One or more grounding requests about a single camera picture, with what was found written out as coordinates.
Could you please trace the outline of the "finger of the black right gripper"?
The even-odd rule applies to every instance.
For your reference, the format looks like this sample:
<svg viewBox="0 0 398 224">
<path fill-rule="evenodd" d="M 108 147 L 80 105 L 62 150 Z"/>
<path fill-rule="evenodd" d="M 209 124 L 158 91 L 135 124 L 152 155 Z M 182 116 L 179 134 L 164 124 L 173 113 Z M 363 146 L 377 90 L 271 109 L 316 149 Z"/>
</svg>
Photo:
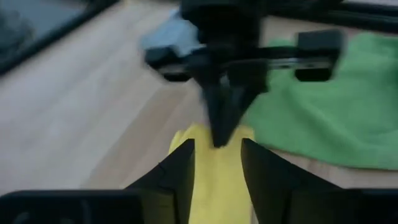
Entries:
<svg viewBox="0 0 398 224">
<path fill-rule="evenodd" d="M 211 63 L 204 63 L 200 71 L 201 91 L 206 104 L 208 123 L 214 147 L 219 148 L 228 142 L 223 131 L 224 93 L 220 84 L 217 68 Z"/>
<path fill-rule="evenodd" d="M 228 141 L 257 95 L 267 91 L 267 64 L 235 62 L 228 66 Z"/>
</svg>

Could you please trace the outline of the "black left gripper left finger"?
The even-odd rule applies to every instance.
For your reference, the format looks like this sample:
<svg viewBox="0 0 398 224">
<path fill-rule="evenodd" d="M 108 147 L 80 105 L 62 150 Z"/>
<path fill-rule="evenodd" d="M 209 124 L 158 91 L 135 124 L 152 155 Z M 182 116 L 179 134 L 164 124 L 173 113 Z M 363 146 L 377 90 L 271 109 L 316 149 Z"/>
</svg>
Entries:
<svg viewBox="0 0 398 224">
<path fill-rule="evenodd" d="M 187 139 L 125 189 L 20 190 L 0 196 L 0 224 L 188 224 L 195 142 Z"/>
</svg>

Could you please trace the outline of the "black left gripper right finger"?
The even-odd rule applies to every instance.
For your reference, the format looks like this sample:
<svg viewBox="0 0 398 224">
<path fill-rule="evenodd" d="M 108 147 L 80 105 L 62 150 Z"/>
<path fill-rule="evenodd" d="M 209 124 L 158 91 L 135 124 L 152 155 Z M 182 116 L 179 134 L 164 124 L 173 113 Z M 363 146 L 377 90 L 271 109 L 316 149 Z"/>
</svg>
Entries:
<svg viewBox="0 0 398 224">
<path fill-rule="evenodd" d="M 344 189 L 243 139 L 244 178 L 259 224 L 398 224 L 398 189 Z"/>
</svg>

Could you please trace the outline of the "yellow microfiber towel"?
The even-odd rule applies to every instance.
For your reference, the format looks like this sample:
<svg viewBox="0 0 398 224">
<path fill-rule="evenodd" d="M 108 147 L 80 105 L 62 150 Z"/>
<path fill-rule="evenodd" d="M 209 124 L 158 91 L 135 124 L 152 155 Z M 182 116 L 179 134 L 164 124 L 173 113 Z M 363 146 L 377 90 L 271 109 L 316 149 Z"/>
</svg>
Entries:
<svg viewBox="0 0 398 224">
<path fill-rule="evenodd" d="M 254 131 L 239 126 L 226 146 L 214 148 L 210 130 L 192 124 L 175 133 L 174 152 L 188 139 L 195 141 L 195 177 L 188 224 L 251 224 L 252 203 L 244 179 L 241 142 L 254 139 Z"/>
</svg>

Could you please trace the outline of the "smooth gray microfiber towel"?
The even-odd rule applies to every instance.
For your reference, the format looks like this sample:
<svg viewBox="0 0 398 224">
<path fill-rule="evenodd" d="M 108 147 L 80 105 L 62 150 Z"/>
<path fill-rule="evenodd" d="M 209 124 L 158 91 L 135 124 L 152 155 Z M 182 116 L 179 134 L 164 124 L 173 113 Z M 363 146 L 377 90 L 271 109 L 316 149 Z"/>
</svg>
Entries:
<svg viewBox="0 0 398 224">
<path fill-rule="evenodd" d="M 177 56 L 184 57 L 204 47 L 198 40 L 198 29 L 182 18 L 180 10 L 174 9 L 161 25 L 141 38 L 141 49 L 171 47 Z"/>
</svg>

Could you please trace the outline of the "bright green microfiber towel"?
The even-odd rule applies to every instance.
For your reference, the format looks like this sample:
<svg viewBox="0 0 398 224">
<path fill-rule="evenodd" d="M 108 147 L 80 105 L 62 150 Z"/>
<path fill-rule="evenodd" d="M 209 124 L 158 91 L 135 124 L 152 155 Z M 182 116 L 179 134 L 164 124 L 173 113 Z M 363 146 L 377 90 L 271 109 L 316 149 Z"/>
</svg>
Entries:
<svg viewBox="0 0 398 224">
<path fill-rule="evenodd" d="M 269 74 L 244 117 L 256 141 L 339 166 L 398 170 L 398 37 L 362 33 L 335 75 L 300 82 Z"/>
</svg>

